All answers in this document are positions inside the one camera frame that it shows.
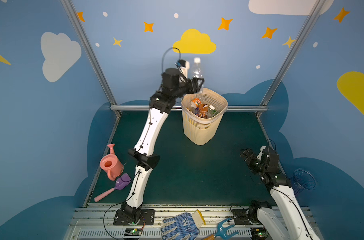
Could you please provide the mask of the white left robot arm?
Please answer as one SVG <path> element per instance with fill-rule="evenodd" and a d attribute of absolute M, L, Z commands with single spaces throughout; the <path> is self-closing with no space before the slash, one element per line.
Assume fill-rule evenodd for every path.
<path fill-rule="evenodd" d="M 159 132 L 178 98 L 196 94 L 204 84 L 204 77 L 195 75 L 188 79 L 179 68 L 169 68 L 161 74 L 159 90 L 150 97 L 148 116 L 141 136 L 128 153 L 137 161 L 132 187 L 127 199 L 117 212 L 130 224 L 140 220 L 145 188 L 152 170 L 157 166 L 160 156 L 154 154 L 154 146 Z"/>

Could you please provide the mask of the brown coffee drink bottle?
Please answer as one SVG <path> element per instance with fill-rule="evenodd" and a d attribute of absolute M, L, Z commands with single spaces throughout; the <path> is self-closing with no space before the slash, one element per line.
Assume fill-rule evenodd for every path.
<path fill-rule="evenodd" d="M 209 105 L 201 103 L 198 107 L 198 117 L 207 119 L 208 118 Z"/>

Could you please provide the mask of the clear plain plastic bottle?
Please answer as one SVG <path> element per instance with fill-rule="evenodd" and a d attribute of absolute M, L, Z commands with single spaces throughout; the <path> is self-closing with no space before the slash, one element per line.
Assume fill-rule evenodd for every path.
<path fill-rule="evenodd" d="M 199 58 L 199 57 L 194 58 L 194 65 L 193 65 L 192 71 L 193 71 L 193 79 L 194 78 L 204 78 L 202 70 L 201 70 L 201 58 Z"/>

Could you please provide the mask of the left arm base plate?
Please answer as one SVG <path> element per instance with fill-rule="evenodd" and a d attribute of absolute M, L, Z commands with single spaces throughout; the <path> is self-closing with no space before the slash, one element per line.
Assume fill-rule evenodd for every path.
<path fill-rule="evenodd" d="M 123 210 L 118 210 L 115 214 L 114 226 L 153 226 L 155 219 L 155 210 L 140 210 L 132 213 L 125 213 Z"/>

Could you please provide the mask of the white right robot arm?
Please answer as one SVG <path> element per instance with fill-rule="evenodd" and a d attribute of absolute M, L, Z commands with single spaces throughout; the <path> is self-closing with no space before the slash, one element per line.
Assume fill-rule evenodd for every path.
<path fill-rule="evenodd" d="M 318 240 L 318 235 L 301 210 L 289 179 L 280 170 L 278 153 L 271 147 L 263 146 L 259 154 L 252 149 L 244 150 L 241 158 L 250 171 L 260 177 L 277 204 L 284 224 L 278 220 L 269 203 L 259 201 L 251 202 L 249 221 L 261 223 L 273 240 Z"/>

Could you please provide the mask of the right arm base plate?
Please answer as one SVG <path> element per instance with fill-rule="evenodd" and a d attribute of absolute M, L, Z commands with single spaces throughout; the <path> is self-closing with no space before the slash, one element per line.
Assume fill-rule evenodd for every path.
<path fill-rule="evenodd" d="M 232 209 L 233 219 L 235 225 L 252 225 L 248 212 L 248 209 Z"/>

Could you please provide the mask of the orange cap soda bottle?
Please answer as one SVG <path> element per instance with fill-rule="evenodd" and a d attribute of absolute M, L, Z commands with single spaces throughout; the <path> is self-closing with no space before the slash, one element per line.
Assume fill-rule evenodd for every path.
<path fill-rule="evenodd" d="M 199 98 L 194 98 L 192 101 L 190 101 L 189 110 L 193 113 L 196 112 L 196 109 L 199 109 L 199 105 L 201 104 L 201 100 Z"/>

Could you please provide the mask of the lime label bottle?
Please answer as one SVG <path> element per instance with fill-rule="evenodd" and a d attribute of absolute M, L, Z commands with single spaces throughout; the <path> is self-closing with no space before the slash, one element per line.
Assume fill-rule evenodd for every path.
<path fill-rule="evenodd" d="M 217 112 L 217 109 L 213 105 L 209 105 L 208 118 L 212 118 Z"/>

